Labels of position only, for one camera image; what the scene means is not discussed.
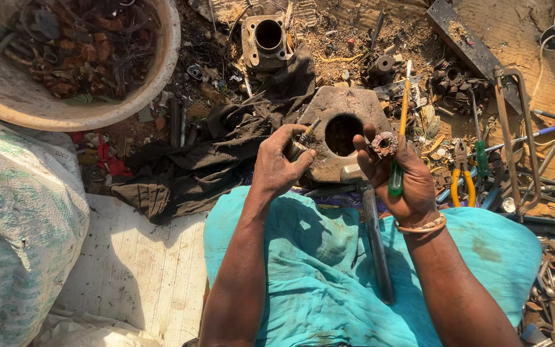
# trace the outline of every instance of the screwdriver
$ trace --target screwdriver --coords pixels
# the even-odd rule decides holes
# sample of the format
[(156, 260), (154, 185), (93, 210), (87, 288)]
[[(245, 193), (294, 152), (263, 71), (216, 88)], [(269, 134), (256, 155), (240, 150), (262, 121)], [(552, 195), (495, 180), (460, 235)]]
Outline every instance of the screwdriver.
[[(408, 97), (410, 96), (410, 71), (412, 70), (412, 60), (406, 64), (406, 80), (404, 81), (404, 97), (401, 103), (400, 131), (398, 135), (406, 134), (406, 115), (408, 113)], [(389, 174), (389, 194), (392, 196), (400, 195), (403, 189), (404, 170), (393, 159), (391, 162), (391, 173)]]
[(472, 111), (474, 113), (474, 126), (477, 128), (477, 141), (474, 142), (474, 148), (477, 151), (477, 171), (479, 177), (489, 176), (489, 162), (485, 153), (485, 142), (481, 141), (481, 130), (479, 130), (479, 118), (477, 116), (477, 104), (474, 98), (474, 91), (471, 90)]

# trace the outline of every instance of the bangle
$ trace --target bangle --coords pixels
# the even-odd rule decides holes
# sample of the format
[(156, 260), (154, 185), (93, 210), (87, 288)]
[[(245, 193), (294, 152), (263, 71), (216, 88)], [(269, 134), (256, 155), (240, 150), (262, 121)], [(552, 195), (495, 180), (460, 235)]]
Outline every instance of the bangle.
[(397, 225), (397, 219), (393, 221), (393, 225), (400, 233), (404, 235), (408, 234), (427, 234), (437, 232), (446, 225), (445, 214), (441, 213), (440, 217), (436, 218), (433, 222), (429, 222), (426, 225), (416, 228), (405, 228)]

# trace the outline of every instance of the turquoise cloth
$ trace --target turquoise cloth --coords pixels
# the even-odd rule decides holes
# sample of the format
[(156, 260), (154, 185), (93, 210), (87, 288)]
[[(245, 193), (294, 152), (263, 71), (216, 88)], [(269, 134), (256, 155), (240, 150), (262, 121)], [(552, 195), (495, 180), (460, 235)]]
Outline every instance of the turquoise cloth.
[[(210, 285), (248, 190), (241, 186), (221, 196), (207, 218)], [(443, 212), (468, 268), (516, 326), (539, 267), (539, 240), (487, 210)], [(378, 299), (357, 210), (318, 209), (310, 198), (294, 193), (273, 201), (265, 227), (268, 294), (256, 345), (440, 346), (404, 238), (392, 224), (392, 217), (380, 223), (396, 299), (386, 305)]]

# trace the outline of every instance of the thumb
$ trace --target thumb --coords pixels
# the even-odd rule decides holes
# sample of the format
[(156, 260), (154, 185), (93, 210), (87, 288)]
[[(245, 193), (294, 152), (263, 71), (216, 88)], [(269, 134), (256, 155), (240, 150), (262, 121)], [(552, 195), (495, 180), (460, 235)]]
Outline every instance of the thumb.
[(408, 146), (406, 142), (406, 137), (400, 135), (398, 138), (399, 147), (397, 153), (395, 154), (395, 160), (401, 166), (402, 169), (406, 171), (413, 171), (418, 163), (418, 157)]
[(316, 157), (316, 150), (313, 148), (299, 155), (299, 158), (297, 159), (297, 161), (292, 162), (292, 165), (297, 171), (297, 174), (302, 175), (304, 171), (307, 170), (312, 165), (315, 157)]

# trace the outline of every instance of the green screwdriver handle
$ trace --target green screwdriver handle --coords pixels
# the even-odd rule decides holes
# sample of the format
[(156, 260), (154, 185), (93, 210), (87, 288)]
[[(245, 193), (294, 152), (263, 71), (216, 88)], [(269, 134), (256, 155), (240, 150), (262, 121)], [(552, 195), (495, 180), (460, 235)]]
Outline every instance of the green screwdriver handle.
[(479, 177), (489, 176), (489, 162), (485, 153), (485, 142), (474, 142), (474, 148), (477, 150), (477, 172)]
[(403, 190), (404, 170), (394, 159), (391, 162), (391, 174), (389, 175), (389, 195), (400, 195)]

